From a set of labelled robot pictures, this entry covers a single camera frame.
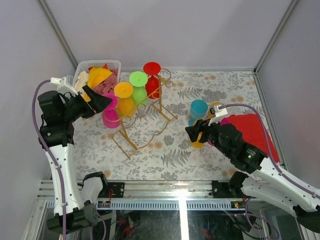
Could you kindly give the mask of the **blue wine glass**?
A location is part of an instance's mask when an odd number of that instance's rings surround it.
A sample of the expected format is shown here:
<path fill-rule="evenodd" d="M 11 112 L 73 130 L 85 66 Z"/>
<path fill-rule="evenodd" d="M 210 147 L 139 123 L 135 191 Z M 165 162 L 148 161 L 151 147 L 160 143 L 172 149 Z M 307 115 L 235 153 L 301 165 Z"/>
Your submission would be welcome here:
<path fill-rule="evenodd" d="M 188 120 L 188 125 L 192 126 L 196 120 L 204 118 L 207 112 L 208 104 L 205 101 L 201 99 L 193 100 L 190 105 L 191 118 Z"/>

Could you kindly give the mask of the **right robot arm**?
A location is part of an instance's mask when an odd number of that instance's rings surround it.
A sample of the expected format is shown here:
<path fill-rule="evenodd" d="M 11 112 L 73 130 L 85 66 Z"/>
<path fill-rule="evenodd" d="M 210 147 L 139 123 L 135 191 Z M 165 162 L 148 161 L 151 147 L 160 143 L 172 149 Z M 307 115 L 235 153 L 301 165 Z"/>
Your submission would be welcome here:
<path fill-rule="evenodd" d="M 232 124 L 198 120 L 185 128 L 191 142 L 209 142 L 237 172 L 228 183 L 233 197 L 242 194 L 270 203 L 296 218 L 308 230 L 320 231 L 320 190 L 284 168 L 258 147 L 245 142 Z"/>

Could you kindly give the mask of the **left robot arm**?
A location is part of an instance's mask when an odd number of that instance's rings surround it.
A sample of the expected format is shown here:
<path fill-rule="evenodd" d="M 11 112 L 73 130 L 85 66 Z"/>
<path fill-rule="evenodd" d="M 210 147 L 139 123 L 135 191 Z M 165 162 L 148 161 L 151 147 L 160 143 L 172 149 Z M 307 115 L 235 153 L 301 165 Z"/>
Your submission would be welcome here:
<path fill-rule="evenodd" d="M 74 172 L 73 122 L 90 118 L 113 103 L 110 97 L 97 94 L 88 86 L 83 89 L 89 101 L 78 93 L 56 90 L 33 98 L 42 110 L 41 126 L 35 129 L 50 165 L 54 190 L 54 216 L 47 220 L 47 228 L 63 236 L 97 225 L 98 197 L 107 197 L 110 193 L 106 176 L 101 171 L 86 175 L 81 186 Z"/>

